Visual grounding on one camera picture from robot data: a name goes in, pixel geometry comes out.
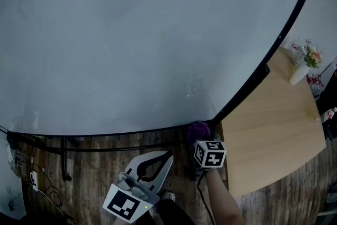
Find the large whiteboard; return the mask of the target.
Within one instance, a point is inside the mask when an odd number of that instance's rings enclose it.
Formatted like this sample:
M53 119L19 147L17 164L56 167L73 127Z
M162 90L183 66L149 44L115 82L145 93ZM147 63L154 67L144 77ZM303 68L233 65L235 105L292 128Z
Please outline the large whiteboard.
M0 0L0 127L133 133L217 120L305 0Z

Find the white vase with flowers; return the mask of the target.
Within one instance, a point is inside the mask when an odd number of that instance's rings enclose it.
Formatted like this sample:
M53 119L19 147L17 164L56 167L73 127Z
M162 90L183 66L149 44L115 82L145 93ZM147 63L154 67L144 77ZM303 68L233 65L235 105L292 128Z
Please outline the white vase with flowers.
M293 43L296 49L291 57L291 62L298 66L290 77L290 84L295 85L302 80L308 73L310 68L317 69L322 62L322 52L318 51L312 44L310 39L306 39L304 43Z

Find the red small decorations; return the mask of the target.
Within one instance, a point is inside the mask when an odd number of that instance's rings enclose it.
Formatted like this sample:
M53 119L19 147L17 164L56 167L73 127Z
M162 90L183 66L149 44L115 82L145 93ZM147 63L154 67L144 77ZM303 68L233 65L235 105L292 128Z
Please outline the red small decorations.
M312 76L306 75L306 81L309 85L316 85L318 87L323 86L320 74L312 74Z

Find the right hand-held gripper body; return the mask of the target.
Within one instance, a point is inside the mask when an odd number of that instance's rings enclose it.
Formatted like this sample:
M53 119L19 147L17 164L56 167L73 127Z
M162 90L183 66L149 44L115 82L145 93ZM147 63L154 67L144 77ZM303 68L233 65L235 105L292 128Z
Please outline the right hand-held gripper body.
M227 154L227 149L223 141L198 140L194 146L193 156L198 169L218 169L223 166Z

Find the purple cloth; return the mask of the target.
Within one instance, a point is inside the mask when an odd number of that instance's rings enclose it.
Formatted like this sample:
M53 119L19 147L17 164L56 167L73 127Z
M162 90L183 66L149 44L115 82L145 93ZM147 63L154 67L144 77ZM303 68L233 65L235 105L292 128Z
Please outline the purple cloth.
M205 122L193 122L187 132L187 141L192 144L198 139L207 139L211 135L209 125Z

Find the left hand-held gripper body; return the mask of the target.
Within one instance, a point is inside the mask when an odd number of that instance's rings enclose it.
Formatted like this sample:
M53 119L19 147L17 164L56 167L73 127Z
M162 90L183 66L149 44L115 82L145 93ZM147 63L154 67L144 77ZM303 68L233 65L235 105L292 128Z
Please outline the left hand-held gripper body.
M111 185L103 209L127 223L133 223L159 200L159 195L122 172L117 184Z

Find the stack of cardboard boxes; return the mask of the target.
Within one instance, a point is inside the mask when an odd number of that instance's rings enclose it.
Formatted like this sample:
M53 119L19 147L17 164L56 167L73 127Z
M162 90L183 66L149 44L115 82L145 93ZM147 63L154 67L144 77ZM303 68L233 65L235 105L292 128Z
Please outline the stack of cardboard boxes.
M29 181L29 174L32 171L36 150L26 144L19 146L19 149L7 148L9 157L9 165L16 176L24 181Z

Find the wooden table white legs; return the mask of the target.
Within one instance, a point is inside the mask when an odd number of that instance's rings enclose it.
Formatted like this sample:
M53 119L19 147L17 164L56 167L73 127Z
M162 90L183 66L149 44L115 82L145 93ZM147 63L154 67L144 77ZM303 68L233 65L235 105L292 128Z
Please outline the wooden table white legs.
M289 82L295 66L286 50L278 49L268 65L269 75L221 123L227 182L234 197L278 181L326 147L307 81Z

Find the person's black trousers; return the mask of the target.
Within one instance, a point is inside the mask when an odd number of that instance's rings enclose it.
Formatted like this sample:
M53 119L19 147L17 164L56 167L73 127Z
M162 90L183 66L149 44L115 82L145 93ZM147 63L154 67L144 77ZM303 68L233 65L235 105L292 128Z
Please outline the person's black trousers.
M186 212L171 199L161 200L156 206L164 225L196 225ZM135 225L156 225L156 223L148 211L137 219Z

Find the person's right forearm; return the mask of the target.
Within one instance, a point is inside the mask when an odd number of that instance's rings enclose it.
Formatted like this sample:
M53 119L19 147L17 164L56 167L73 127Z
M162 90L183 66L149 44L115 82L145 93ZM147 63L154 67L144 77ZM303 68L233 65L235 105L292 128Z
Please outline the person's right forearm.
M225 187L218 170L208 170L205 178L215 225L245 225L240 208Z

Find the person's light shoe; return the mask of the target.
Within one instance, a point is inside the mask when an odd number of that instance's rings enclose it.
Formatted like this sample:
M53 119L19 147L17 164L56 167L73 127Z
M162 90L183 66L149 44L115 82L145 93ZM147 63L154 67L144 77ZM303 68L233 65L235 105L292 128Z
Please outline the person's light shoe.
M161 200L172 200L173 202L175 202L175 193L172 191L165 191L161 196Z

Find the white power strip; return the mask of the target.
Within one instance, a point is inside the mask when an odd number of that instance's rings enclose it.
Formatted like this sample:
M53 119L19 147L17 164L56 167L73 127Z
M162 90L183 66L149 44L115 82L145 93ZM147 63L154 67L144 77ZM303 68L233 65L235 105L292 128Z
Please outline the white power strip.
M31 183L32 183L32 186L33 186L33 190L35 192L38 191L38 178L37 178L37 172L35 171L31 171L30 174L29 174L29 177L30 177L30 180L31 180Z

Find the black office chair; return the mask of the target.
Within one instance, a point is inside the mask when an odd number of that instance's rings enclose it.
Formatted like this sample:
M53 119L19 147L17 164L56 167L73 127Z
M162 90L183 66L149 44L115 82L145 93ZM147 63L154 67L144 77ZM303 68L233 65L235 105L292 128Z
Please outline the black office chair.
M321 73L321 81L323 88L316 101L320 116L316 122L322 124L325 138L333 141L337 139L337 110L333 116L327 111L333 112L337 108L337 64L327 66Z

